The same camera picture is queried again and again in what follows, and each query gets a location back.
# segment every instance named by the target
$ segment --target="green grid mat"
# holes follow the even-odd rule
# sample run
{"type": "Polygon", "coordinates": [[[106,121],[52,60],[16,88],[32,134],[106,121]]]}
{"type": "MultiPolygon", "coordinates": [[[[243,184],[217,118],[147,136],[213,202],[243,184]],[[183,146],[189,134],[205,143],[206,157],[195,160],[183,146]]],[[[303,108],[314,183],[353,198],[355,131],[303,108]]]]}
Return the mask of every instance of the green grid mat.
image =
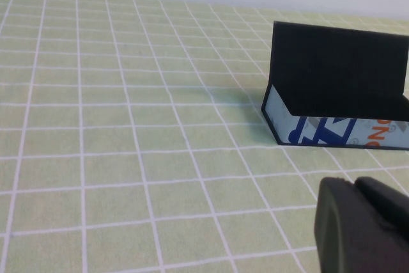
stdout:
{"type": "Polygon", "coordinates": [[[315,273],[324,176],[407,194],[407,152],[275,143],[259,111],[274,20],[409,35],[367,17],[0,0],[0,273],[315,273]]]}

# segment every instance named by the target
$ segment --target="blue graphic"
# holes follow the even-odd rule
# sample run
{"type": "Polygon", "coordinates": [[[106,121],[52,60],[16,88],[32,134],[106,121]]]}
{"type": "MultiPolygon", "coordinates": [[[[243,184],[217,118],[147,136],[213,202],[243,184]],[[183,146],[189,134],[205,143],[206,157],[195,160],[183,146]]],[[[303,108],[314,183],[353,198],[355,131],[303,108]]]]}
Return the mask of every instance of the blue graphic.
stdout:
{"type": "Polygon", "coordinates": [[[311,140],[308,137],[303,137],[301,142],[299,142],[306,120],[307,118],[305,116],[301,117],[298,121],[297,127],[290,132],[288,141],[290,141],[291,144],[318,144],[318,141],[322,141],[332,145],[346,145],[352,129],[357,122],[357,119],[334,118],[332,121],[333,124],[345,120],[349,121],[344,134],[340,136],[339,134],[336,134],[335,132],[326,128],[325,124],[327,123],[328,118],[322,118],[318,124],[313,139],[311,140]]]}
{"type": "Polygon", "coordinates": [[[306,116],[301,116],[298,120],[297,127],[293,131],[289,133],[288,141],[291,144],[298,144],[298,140],[300,139],[301,132],[304,129],[305,122],[307,121],[306,116]]]}

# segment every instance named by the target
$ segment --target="black plastic object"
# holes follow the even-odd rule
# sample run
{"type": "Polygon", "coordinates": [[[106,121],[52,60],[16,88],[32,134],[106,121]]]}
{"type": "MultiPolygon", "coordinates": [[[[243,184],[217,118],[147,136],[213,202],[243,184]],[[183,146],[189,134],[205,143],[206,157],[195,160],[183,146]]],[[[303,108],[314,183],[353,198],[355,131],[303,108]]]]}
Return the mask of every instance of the black plastic object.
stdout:
{"type": "Polygon", "coordinates": [[[409,121],[409,37],[274,22],[272,84],[294,116],[409,121]]]}
{"type": "Polygon", "coordinates": [[[321,273],[409,272],[409,198],[373,178],[324,178],[314,234],[321,273]]]}

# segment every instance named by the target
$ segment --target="black box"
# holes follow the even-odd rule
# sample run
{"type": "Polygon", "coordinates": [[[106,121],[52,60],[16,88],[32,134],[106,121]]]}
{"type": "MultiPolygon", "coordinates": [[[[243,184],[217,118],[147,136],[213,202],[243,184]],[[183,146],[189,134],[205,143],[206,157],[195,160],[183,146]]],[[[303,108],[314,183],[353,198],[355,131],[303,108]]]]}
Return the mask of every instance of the black box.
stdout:
{"type": "Polygon", "coordinates": [[[409,149],[409,36],[274,22],[261,107],[279,144],[409,149]]]}

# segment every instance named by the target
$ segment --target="cutting mat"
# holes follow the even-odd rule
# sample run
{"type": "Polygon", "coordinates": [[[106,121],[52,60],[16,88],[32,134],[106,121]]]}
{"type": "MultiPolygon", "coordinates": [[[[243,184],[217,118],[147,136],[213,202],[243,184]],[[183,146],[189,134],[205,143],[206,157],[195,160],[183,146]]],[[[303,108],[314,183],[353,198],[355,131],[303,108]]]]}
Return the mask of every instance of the cutting mat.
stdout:
{"type": "Polygon", "coordinates": [[[406,152],[278,146],[272,22],[409,22],[165,0],[0,0],[0,273],[319,272],[324,176],[404,193],[406,152]]]}

